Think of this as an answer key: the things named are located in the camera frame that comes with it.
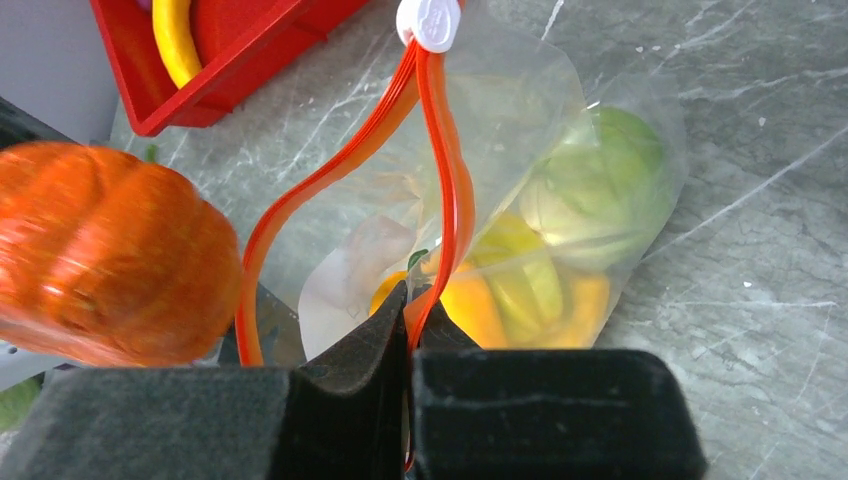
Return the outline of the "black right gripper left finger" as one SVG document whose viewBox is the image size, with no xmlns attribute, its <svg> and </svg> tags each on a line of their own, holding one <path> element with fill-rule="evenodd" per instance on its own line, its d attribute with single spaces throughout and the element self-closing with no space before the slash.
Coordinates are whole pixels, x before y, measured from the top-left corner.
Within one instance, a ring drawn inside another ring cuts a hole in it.
<svg viewBox="0 0 848 480">
<path fill-rule="evenodd" d="M 280 367 L 79 369 L 49 385 L 5 479 L 400 479 L 407 297 Z"/>
</svg>

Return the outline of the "yellow green mango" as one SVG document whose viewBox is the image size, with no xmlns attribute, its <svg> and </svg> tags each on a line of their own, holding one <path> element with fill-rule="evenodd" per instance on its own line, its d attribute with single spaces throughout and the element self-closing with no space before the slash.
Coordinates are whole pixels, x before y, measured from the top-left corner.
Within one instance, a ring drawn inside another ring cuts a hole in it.
<svg viewBox="0 0 848 480">
<path fill-rule="evenodd" d="M 501 309 L 508 338 L 528 344 L 556 323 L 566 300 L 544 241 L 518 215 L 502 213 L 471 251 Z"/>
</svg>

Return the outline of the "clear zip top bag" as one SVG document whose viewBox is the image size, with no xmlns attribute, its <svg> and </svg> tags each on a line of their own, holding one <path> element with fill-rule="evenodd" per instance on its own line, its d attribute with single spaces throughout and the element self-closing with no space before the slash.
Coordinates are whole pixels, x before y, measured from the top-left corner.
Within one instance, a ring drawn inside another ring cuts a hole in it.
<svg viewBox="0 0 848 480">
<path fill-rule="evenodd" d="M 420 337 L 426 314 L 443 307 L 442 292 L 493 221 L 504 212 L 523 219 L 518 197 L 538 163 L 565 143 L 596 143 L 601 106 L 637 115 L 660 137 L 676 179 L 674 207 L 686 173 L 671 76 L 621 75 L 585 98 L 563 51 L 496 21 L 481 1 L 465 5 L 457 38 L 441 54 L 418 40 L 401 45 L 388 31 L 390 3 L 366 2 L 315 48 L 321 71 L 301 74 L 292 91 L 337 87 L 339 66 L 364 62 L 381 45 L 392 77 L 354 96 L 361 113 L 312 160 L 294 155 L 306 135 L 284 132 L 277 173 L 291 192 L 281 200 L 270 198 L 267 169 L 251 169 L 238 189 L 258 219 L 254 229 L 237 225 L 258 296 L 247 324 L 267 365 L 317 357 L 399 282 L 408 288 L 402 315 Z M 506 334 L 507 349 L 549 348 L 546 339 L 571 314 L 578 275 L 607 276 L 609 316 L 636 261 L 589 270 L 545 245 L 564 313 L 528 344 Z"/>
</svg>

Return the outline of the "yellow banana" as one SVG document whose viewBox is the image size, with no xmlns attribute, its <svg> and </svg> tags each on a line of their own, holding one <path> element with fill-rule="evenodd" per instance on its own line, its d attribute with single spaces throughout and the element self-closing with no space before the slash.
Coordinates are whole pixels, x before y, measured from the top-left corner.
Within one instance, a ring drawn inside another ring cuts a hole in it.
<svg viewBox="0 0 848 480">
<path fill-rule="evenodd" d="M 154 38 L 167 73 L 178 89 L 202 70 L 192 29 L 191 0 L 153 0 Z"/>
</svg>

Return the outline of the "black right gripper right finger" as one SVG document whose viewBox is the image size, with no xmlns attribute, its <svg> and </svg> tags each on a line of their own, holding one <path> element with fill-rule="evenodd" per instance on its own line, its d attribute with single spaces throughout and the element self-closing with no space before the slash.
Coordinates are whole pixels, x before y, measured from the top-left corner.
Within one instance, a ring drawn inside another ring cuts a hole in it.
<svg viewBox="0 0 848 480">
<path fill-rule="evenodd" d="M 435 308 L 413 357 L 417 479 L 702 479 L 679 382 L 631 349 L 478 347 Z"/>
</svg>

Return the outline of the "red plastic tray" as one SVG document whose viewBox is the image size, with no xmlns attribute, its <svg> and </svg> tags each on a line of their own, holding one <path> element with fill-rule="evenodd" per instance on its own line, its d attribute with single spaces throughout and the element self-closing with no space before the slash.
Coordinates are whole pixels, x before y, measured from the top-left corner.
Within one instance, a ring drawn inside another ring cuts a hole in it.
<svg viewBox="0 0 848 480">
<path fill-rule="evenodd" d="M 128 121 L 139 136 L 167 126 L 215 124 L 281 69 L 366 5 L 350 1 L 194 1 L 191 27 L 202 72 L 179 89 L 135 1 L 93 1 Z"/>
</svg>

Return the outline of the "orange red pepper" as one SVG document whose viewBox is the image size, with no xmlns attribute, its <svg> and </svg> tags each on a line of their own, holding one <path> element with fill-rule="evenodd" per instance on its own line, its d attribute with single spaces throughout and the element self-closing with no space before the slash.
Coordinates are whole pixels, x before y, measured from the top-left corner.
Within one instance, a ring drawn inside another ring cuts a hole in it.
<svg viewBox="0 0 848 480">
<path fill-rule="evenodd" d="M 108 147 L 1 152 L 1 337 L 100 366 L 175 366 L 229 329 L 230 221 L 180 173 Z"/>
</svg>

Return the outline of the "yellow orange bell pepper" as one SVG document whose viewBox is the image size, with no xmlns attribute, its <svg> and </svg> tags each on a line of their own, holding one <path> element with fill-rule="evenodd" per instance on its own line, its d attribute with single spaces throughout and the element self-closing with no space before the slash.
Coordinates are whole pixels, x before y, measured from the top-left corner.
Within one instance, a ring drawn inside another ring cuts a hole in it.
<svg viewBox="0 0 848 480">
<path fill-rule="evenodd" d="M 483 349 L 507 349 L 500 312 L 475 260 L 465 260 L 449 280 L 440 302 L 448 317 Z"/>
</svg>

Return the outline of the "green round cabbage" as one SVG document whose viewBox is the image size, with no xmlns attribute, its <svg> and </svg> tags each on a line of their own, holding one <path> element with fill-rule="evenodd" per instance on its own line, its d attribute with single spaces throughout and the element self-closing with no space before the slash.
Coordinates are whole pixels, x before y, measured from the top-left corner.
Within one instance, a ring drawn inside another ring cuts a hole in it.
<svg viewBox="0 0 848 480">
<path fill-rule="evenodd" d="M 560 258 L 604 270 L 647 250 L 674 208 L 676 179 L 647 122 L 611 106 L 593 119 L 596 143 L 565 143 L 538 163 L 518 208 Z"/>
</svg>

